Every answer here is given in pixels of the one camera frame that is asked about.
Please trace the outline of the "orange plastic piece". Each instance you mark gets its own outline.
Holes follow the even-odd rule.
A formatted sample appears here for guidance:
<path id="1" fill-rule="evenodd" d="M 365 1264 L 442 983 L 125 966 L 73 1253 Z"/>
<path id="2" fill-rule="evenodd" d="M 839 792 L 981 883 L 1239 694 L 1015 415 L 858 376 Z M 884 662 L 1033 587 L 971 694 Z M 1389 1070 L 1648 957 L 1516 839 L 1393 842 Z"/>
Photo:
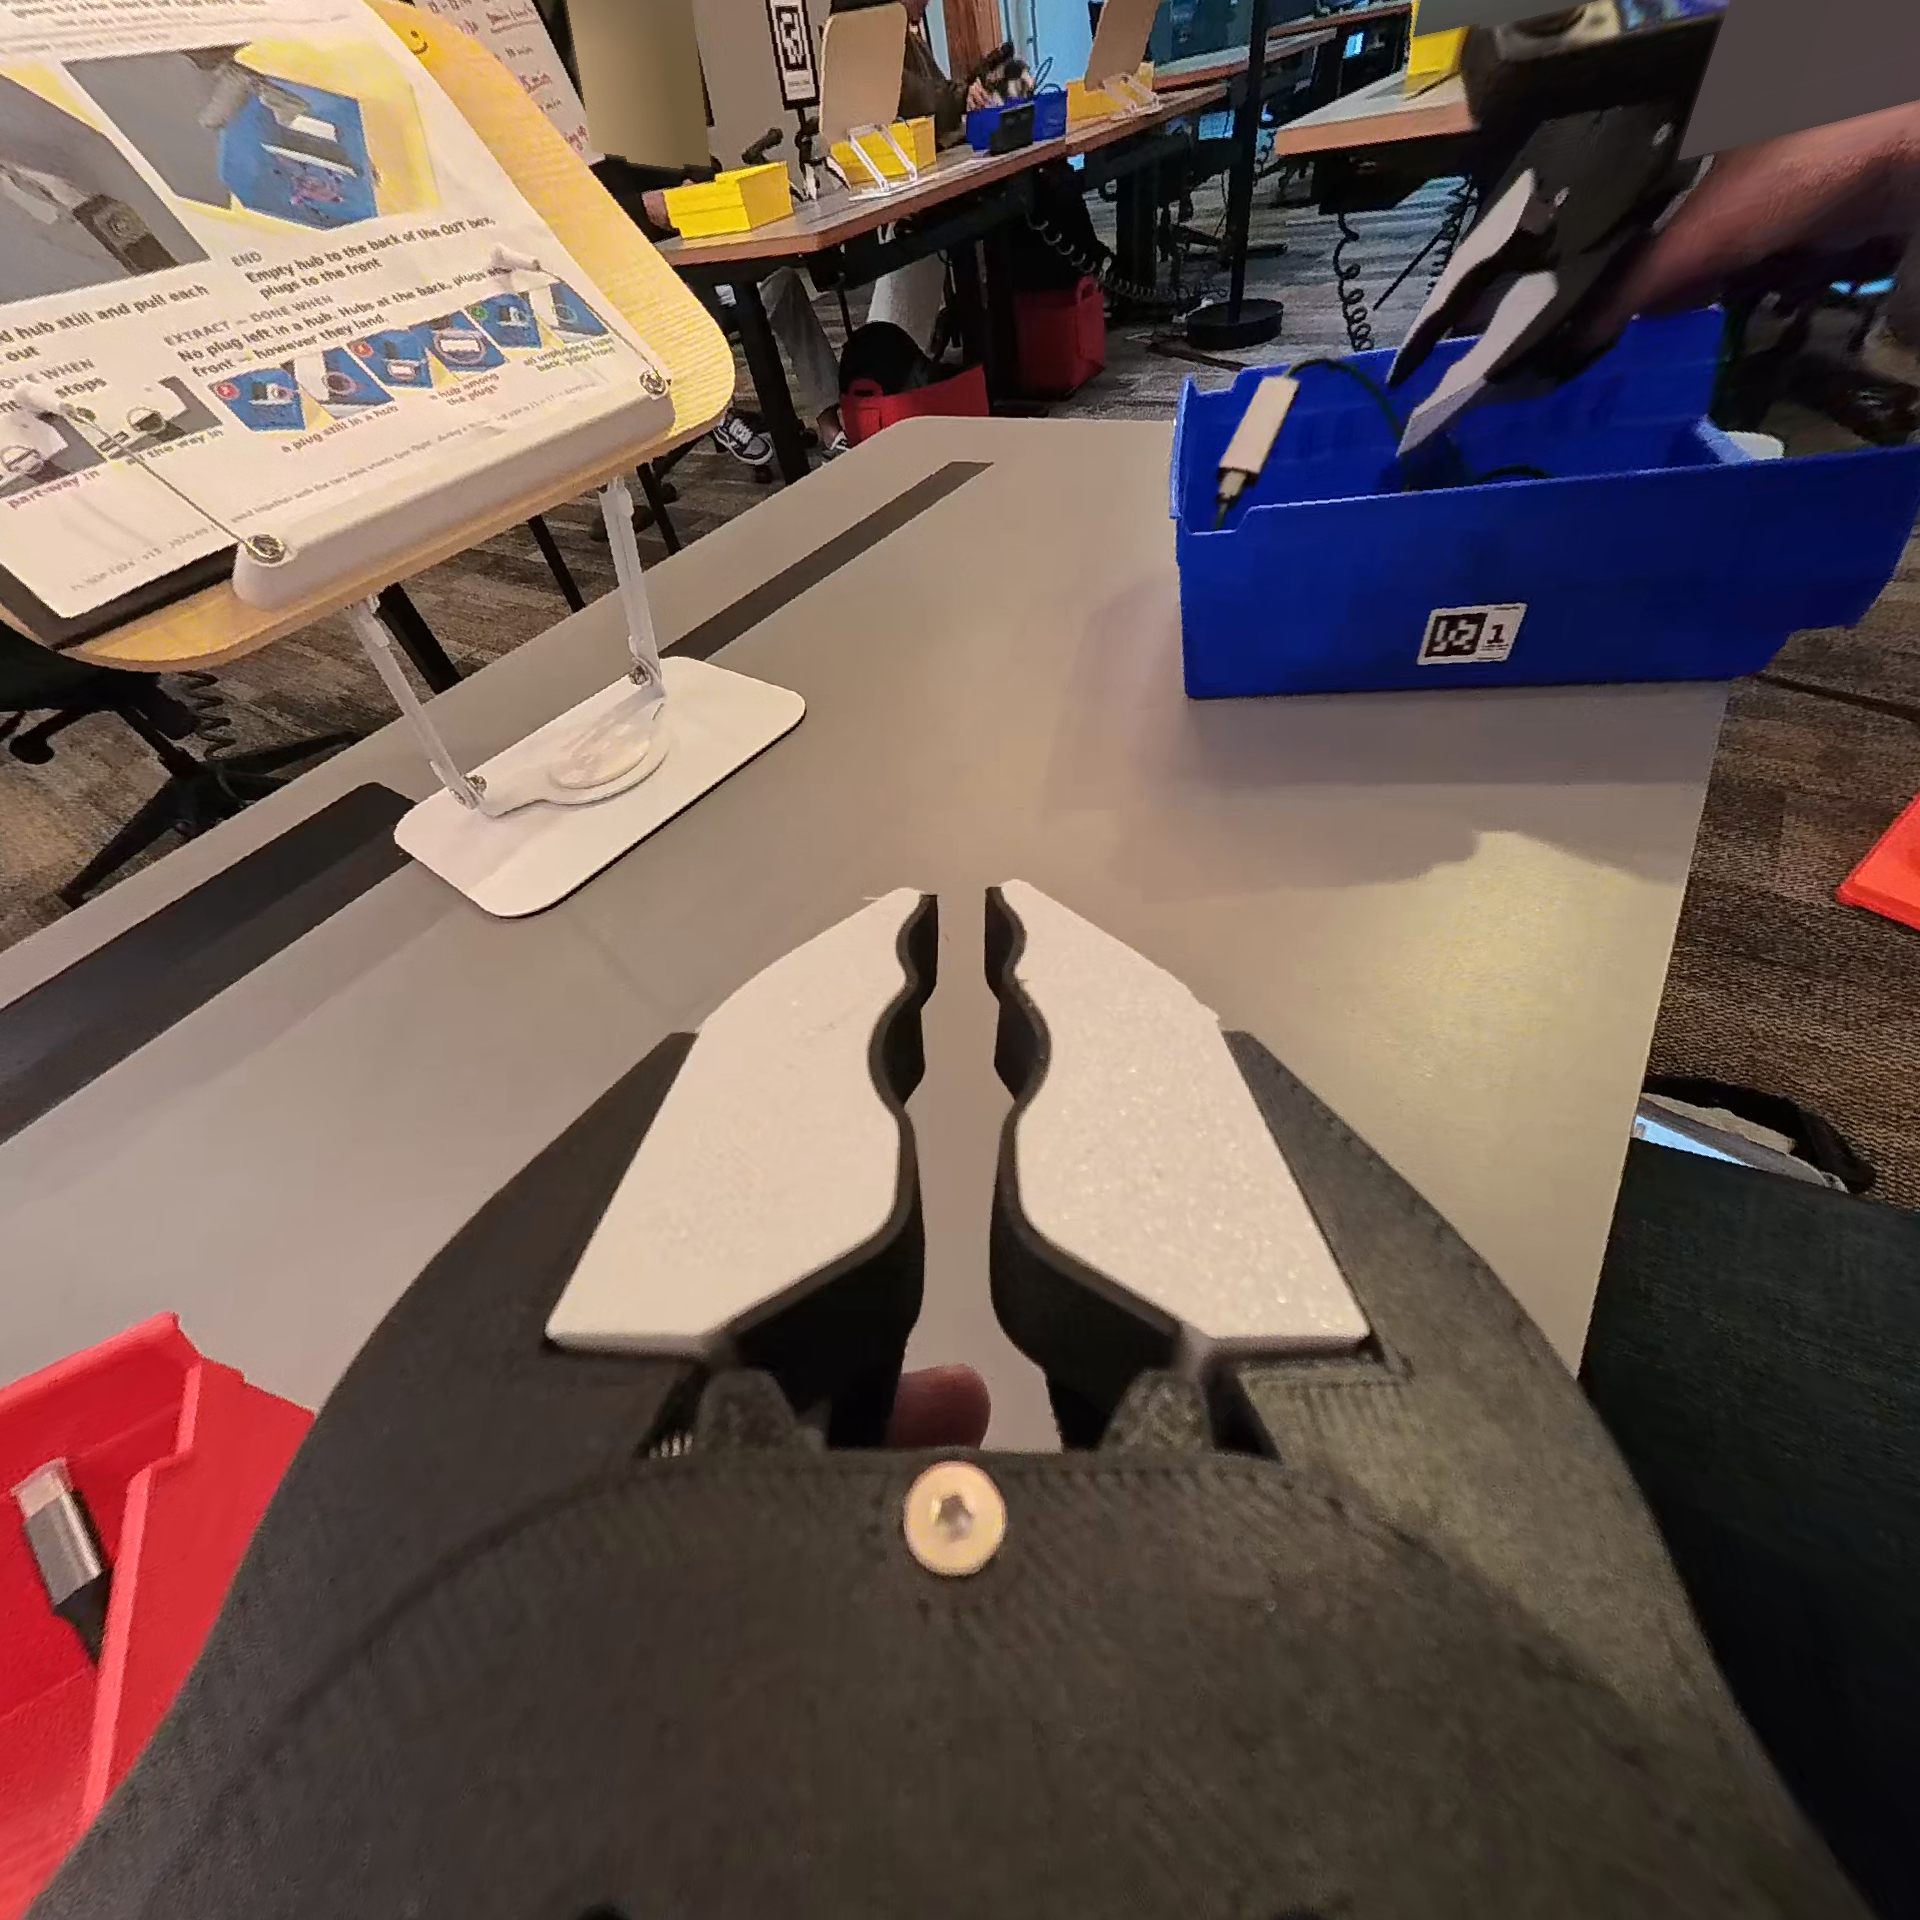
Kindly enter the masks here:
<path id="1" fill-rule="evenodd" d="M 1919 930 L 1919 831 L 1920 798 L 1913 798 L 1839 883 L 1836 900 Z"/>

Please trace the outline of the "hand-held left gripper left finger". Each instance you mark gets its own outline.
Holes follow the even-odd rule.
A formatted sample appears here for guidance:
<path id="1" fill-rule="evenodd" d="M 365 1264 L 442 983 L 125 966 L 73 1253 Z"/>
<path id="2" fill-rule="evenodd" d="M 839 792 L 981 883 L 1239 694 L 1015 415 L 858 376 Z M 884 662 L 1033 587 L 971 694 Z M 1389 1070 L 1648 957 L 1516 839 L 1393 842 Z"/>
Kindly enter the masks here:
<path id="1" fill-rule="evenodd" d="M 924 1302 L 907 1099 L 940 903 L 899 886 L 701 1023 L 554 1304 L 570 1352 L 762 1372 L 837 1450 L 892 1419 Z"/>

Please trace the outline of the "person's left hand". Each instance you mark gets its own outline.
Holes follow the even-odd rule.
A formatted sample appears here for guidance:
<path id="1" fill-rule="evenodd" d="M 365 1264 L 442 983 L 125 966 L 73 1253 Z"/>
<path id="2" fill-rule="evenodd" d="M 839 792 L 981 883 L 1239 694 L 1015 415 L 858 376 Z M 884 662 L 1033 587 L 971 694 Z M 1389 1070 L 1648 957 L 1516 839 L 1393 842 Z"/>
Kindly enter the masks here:
<path id="1" fill-rule="evenodd" d="M 941 1362 L 904 1372 L 884 1427 L 884 1444 L 907 1451 L 971 1451 L 993 1424 L 993 1391 L 981 1372 Z"/>

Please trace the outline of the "person's right forearm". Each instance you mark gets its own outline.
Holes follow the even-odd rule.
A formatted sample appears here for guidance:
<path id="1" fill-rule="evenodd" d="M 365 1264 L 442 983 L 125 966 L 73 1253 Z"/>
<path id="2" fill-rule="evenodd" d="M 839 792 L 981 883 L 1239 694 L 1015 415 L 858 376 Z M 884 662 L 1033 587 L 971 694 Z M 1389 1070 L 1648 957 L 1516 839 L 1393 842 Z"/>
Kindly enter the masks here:
<path id="1" fill-rule="evenodd" d="M 1621 277 L 1603 330 L 1691 308 L 1784 260 L 1839 260 L 1919 227 L 1919 102 L 1719 150 Z"/>

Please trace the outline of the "document stand with wooden board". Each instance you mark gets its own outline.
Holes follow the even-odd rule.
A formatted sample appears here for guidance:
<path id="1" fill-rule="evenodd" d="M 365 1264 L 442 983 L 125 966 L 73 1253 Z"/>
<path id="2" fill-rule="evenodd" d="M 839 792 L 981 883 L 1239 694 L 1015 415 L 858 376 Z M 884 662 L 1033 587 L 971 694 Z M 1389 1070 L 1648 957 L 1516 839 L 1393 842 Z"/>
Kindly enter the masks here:
<path id="1" fill-rule="evenodd" d="M 401 819 L 397 845 L 475 906 L 516 918 L 563 900 L 641 839 L 787 735 L 799 693 L 679 659 L 660 659 L 641 573 L 628 482 L 658 453 L 711 427 L 735 388 L 717 324 L 666 266 L 586 160 L 554 130 L 513 70 L 457 26 L 409 5 L 368 5 L 420 58 L 509 180 L 551 223 L 671 370 L 676 415 L 658 438 L 572 470 L 545 491 L 413 541 L 394 559 L 284 608 L 253 608 L 239 573 L 84 643 L 55 646 L 89 666 L 175 676 L 220 666 L 320 618 L 346 613 L 409 718 L 439 786 Z M 594 493 L 615 564 L 627 656 L 613 680 L 561 718 L 467 771 L 416 696 L 383 602 L 420 570 Z"/>

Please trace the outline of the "wooden work table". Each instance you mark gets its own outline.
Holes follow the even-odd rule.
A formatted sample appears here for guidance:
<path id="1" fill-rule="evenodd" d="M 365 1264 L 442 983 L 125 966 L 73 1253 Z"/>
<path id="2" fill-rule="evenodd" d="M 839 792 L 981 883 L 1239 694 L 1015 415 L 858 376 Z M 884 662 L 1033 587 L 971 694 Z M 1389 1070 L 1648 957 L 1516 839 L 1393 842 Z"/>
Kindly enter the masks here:
<path id="1" fill-rule="evenodd" d="M 1477 130 L 1460 76 L 1410 86 L 1389 76 L 1287 122 L 1276 133 L 1277 158 L 1355 152 L 1417 140 L 1465 138 Z"/>
<path id="2" fill-rule="evenodd" d="M 879 195 L 828 191 L 801 204 L 780 222 L 709 237 L 674 235 L 660 242 L 667 266 L 689 283 L 735 293 L 740 350 L 752 372 L 754 403 L 787 485 L 809 474 L 809 432 L 799 415 L 787 366 L 767 317 L 762 283 L 799 269 L 828 293 L 867 285 L 924 255 L 959 253 L 962 332 L 967 352 L 989 376 L 993 410 L 1032 415 L 1018 394 L 1018 338 L 1003 285 L 1002 229 L 1023 223 L 1033 208 L 1036 176 L 1067 165 L 1075 187 L 1091 191 L 1111 180 L 1120 191 L 1120 277 L 1141 280 L 1153 258 L 1153 222 L 1161 165 L 1185 155 L 1177 127 L 1229 101 L 1229 85 L 1180 86 L 1149 104 L 1100 116 L 1065 135 L 1003 155 L 949 150 L 920 178 Z"/>

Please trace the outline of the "person's dark trouser leg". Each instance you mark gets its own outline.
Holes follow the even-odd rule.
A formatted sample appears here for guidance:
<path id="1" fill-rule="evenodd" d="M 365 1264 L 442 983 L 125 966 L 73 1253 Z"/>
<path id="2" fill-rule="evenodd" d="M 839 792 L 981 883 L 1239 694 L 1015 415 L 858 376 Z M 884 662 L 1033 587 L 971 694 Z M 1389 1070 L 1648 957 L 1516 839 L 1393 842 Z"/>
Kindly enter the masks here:
<path id="1" fill-rule="evenodd" d="M 1919 1220 L 1632 1142 L 1580 1368 L 1741 1716 L 1919 1916 Z"/>

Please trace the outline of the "brown cardboard sheet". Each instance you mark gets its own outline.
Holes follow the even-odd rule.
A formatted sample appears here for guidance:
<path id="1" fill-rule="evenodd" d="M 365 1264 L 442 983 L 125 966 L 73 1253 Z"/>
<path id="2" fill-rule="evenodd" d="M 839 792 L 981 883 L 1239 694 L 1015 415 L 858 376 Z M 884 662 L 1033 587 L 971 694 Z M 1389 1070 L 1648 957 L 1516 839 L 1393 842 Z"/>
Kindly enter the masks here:
<path id="1" fill-rule="evenodd" d="M 899 118 L 906 39 L 907 11 L 901 3 L 831 3 L 823 26 L 825 146 Z"/>

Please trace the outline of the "black floor stand pole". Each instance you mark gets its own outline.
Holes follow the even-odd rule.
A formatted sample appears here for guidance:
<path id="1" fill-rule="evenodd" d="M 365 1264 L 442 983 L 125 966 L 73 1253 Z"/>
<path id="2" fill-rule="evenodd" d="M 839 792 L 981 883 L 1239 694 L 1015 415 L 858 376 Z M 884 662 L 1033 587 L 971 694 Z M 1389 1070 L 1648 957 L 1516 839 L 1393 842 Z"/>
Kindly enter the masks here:
<path id="1" fill-rule="evenodd" d="M 1233 127 L 1233 165 L 1228 171 L 1228 204 L 1223 260 L 1228 293 L 1193 307 L 1185 320 L 1185 343 L 1195 352 L 1237 352 L 1277 341 L 1285 308 L 1277 300 L 1245 294 L 1245 263 L 1250 251 L 1250 219 L 1258 183 L 1258 146 L 1265 108 L 1265 66 L 1271 35 L 1268 3 L 1252 3 L 1245 69 Z"/>

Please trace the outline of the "black office chair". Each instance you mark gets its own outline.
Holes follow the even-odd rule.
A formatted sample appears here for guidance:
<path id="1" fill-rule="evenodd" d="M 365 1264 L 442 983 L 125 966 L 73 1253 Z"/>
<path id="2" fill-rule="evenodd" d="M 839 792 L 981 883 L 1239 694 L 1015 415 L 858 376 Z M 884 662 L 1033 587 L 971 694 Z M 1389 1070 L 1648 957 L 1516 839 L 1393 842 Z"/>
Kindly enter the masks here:
<path id="1" fill-rule="evenodd" d="M 244 751 L 216 674 L 156 676 L 83 662 L 13 628 L 2 636 L 2 715 L 5 751 L 16 762 L 48 764 L 57 734 L 103 715 L 128 728 L 165 772 L 153 798 L 55 891 L 63 908 L 83 906 L 163 842 L 226 823 L 284 789 L 297 768 L 359 741 L 354 732 L 328 732 Z"/>

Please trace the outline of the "slim grey usb-c hub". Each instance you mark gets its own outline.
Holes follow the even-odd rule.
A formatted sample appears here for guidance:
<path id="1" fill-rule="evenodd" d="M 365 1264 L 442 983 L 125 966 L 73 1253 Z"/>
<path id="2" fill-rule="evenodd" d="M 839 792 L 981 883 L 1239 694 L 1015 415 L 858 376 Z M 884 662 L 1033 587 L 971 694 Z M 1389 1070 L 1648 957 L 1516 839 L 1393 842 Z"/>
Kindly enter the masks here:
<path id="1" fill-rule="evenodd" d="M 12 1496 L 51 1612 L 99 1664 L 113 1604 L 113 1562 L 66 1461 L 44 1461 Z"/>
<path id="2" fill-rule="evenodd" d="M 1216 459 L 1216 533 L 1225 527 L 1233 507 L 1260 479 L 1299 394 L 1300 381 L 1291 372 L 1261 375 L 1252 386 L 1228 446 Z"/>

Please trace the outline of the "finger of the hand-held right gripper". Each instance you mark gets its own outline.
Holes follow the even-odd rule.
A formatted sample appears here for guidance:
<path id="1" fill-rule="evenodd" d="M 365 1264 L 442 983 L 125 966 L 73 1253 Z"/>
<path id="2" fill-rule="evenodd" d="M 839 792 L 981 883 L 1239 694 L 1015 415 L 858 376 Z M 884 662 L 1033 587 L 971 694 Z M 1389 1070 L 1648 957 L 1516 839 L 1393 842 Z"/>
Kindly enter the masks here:
<path id="1" fill-rule="evenodd" d="M 1399 458 L 1409 459 L 1437 440 L 1465 413 L 1497 397 L 1497 388 L 1522 372 L 1545 347 L 1564 317 L 1564 288 L 1557 271 L 1520 277 L 1496 304 L 1481 336 L 1442 372 L 1433 390 L 1410 410 L 1399 437 Z"/>
<path id="2" fill-rule="evenodd" d="M 1500 196 L 1457 242 L 1452 260 L 1410 324 L 1387 372 L 1393 390 L 1409 381 L 1450 333 L 1475 320 L 1497 288 L 1529 271 L 1541 244 L 1538 232 L 1545 229 L 1543 205 L 1536 168 L 1514 168 Z"/>

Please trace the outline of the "red bag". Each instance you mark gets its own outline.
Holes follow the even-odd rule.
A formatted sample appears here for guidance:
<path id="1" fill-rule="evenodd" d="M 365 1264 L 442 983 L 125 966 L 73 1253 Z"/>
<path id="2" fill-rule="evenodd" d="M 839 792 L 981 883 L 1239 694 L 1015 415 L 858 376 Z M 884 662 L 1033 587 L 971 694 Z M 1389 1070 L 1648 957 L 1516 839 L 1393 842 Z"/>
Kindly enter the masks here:
<path id="1" fill-rule="evenodd" d="M 1065 400 L 1104 370 L 1108 324 L 1097 278 L 1013 293 L 1013 317 L 1023 397 Z"/>
<path id="2" fill-rule="evenodd" d="M 873 379 L 852 381 L 839 400 L 848 444 L 856 447 L 879 432 L 922 418 L 985 418 L 993 411 L 988 372 L 961 368 L 907 390 L 884 390 Z"/>

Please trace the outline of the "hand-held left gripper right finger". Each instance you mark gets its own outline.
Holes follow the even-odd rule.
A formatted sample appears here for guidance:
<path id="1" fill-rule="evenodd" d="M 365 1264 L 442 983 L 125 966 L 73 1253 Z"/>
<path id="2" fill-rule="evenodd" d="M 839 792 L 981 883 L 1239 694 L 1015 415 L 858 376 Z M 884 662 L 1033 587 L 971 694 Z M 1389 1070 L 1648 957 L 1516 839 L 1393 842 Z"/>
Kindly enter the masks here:
<path id="1" fill-rule="evenodd" d="M 1216 1427 L 1237 1368 L 1370 1357 L 1373 1333 L 1219 1014 L 1028 879 L 988 888 L 1000 1131 L 989 1282 L 1065 1450 L 1146 1376 Z"/>

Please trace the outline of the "red plastic bin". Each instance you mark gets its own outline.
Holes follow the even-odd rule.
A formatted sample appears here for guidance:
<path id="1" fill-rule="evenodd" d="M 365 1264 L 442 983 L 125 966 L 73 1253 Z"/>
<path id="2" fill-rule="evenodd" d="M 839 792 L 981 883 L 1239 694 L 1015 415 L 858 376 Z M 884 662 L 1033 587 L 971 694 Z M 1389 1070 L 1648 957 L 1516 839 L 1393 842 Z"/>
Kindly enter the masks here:
<path id="1" fill-rule="evenodd" d="M 24 1916 L 171 1710 L 313 1414 L 157 1315 L 2 1394 L 2 1916 Z M 101 1547 L 89 1652 L 16 1488 L 63 1467 Z"/>

